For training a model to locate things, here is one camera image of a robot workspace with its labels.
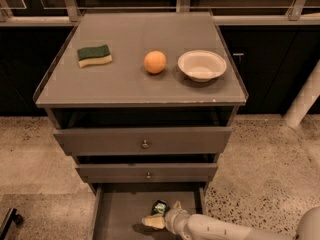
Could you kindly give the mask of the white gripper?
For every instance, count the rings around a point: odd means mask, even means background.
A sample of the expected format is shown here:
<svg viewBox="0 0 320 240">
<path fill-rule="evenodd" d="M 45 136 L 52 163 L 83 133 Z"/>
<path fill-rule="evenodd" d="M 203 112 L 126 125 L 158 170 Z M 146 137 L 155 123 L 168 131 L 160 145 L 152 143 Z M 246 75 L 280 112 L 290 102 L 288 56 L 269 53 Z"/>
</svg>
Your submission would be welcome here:
<svg viewBox="0 0 320 240">
<path fill-rule="evenodd" d="M 144 217 L 142 223 L 155 229 L 164 229 L 166 226 L 171 233 L 179 235 L 181 238 L 190 238 L 191 234 L 187 226 L 190 217 L 191 215 L 182 209 L 181 202 L 176 201 L 173 209 L 166 213 L 165 220 L 161 214 L 155 214 Z"/>
</svg>

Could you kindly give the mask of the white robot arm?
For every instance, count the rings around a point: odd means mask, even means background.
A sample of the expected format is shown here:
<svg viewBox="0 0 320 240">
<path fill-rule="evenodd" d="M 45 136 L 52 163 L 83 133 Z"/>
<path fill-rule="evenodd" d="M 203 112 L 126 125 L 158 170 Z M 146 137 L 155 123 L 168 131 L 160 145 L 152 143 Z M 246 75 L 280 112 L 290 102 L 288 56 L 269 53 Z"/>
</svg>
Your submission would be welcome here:
<svg viewBox="0 0 320 240">
<path fill-rule="evenodd" d="M 180 200 L 142 224 L 183 240 L 320 240 L 320 61 L 285 115 L 235 118 L 231 143 L 205 191 L 205 211 Z"/>
</svg>

